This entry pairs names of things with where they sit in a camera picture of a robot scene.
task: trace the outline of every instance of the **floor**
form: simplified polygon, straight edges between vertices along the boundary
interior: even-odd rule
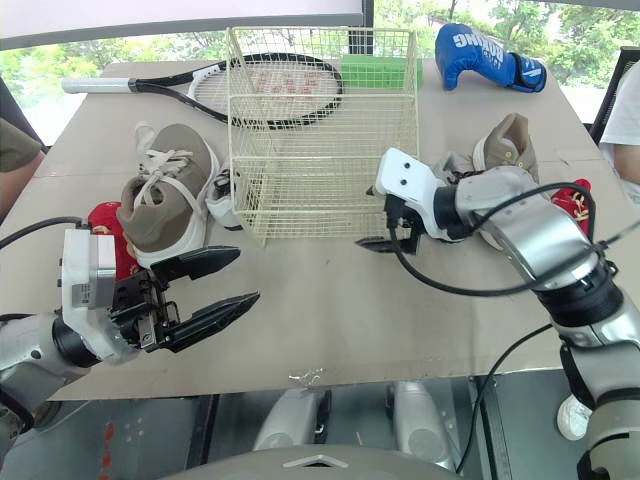
[[[461,377],[428,379],[425,385],[443,415],[457,461],[469,431],[474,383]],[[387,386],[334,387],[327,443],[395,448]],[[222,395],[208,404],[207,397],[66,402],[48,426],[19,438],[0,480],[151,480],[194,465],[194,458],[214,462],[248,452],[280,393]],[[584,441],[568,442],[555,427],[555,412],[567,394],[561,371],[497,377],[483,404],[479,448],[472,449],[465,478],[576,479]],[[206,405],[215,413],[210,444],[202,428]],[[206,450],[201,461],[198,449]]]

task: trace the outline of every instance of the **beige tabletop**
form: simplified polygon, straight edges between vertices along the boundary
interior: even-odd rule
[[[153,77],[198,63],[122,63],[109,76]],[[598,205],[596,238],[628,225],[635,211],[611,168],[556,81],[539,94],[502,89],[474,73],[453,92],[427,61],[420,92],[422,160],[446,150],[469,154],[507,113],[530,120],[541,183],[588,178]],[[185,123],[220,158],[228,155],[226,126],[172,100],[141,95],[89,95],[36,176],[0,227],[4,236],[55,215],[86,216],[99,202],[118,200],[136,172],[133,129],[140,120],[156,128]],[[0,252],[0,312],[41,312],[60,305],[64,227],[32,234]],[[640,298],[640,256],[633,238],[616,244],[610,258],[632,296]],[[548,322],[530,293],[472,299],[430,289],[411,278],[390,255],[373,254],[352,240],[277,240],[266,247],[243,232],[213,225],[210,245],[236,245],[242,255],[221,272],[175,281],[168,297],[183,318],[216,300],[259,290],[253,309],[223,333],[180,354],[141,353],[125,365],[96,366],[61,390],[58,399],[160,397],[281,389],[300,384],[340,384],[486,372],[515,339]],[[510,286],[519,277],[481,239],[445,245],[427,238],[415,265],[429,275],[466,287]],[[559,343],[546,332],[517,350],[505,370],[559,367]]]

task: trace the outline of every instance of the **racket strings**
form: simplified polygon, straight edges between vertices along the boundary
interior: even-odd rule
[[[240,62],[231,64],[227,74],[230,90],[236,95],[232,125],[271,129],[309,125],[331,114],[342,101],[340,74],[321,60],[257,60],[247,61],[246,67]],[[202,78],[194,88],[195,100],[229,116],[225,82],[221,75]],[[242,98],[245,94],[264,97]]]

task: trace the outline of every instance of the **wire basket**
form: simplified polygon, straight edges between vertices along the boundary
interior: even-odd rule
[[[227,39],[232,198],[244,229],[265,240],[384,235],[383,201],[366,191],[388,148],[418,157],[415,33],[233,28]],[[252,70],[256,58],[268,74]]]

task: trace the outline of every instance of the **white shoelace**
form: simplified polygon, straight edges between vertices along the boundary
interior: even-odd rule
[[[151,188],[157,182],[165,182],[175,187],[185,200],[189,203],[194,212],[202,217],[202,209],[189,189],[180,181],[169,176],[176,174],[191,161],[192,152],[186,150],[169,150],[159,152],[157,150],[147,150],[140,162],[140,176],[146,180],[138,195],[133,201],[133,208],[142,205],[153,205]]]

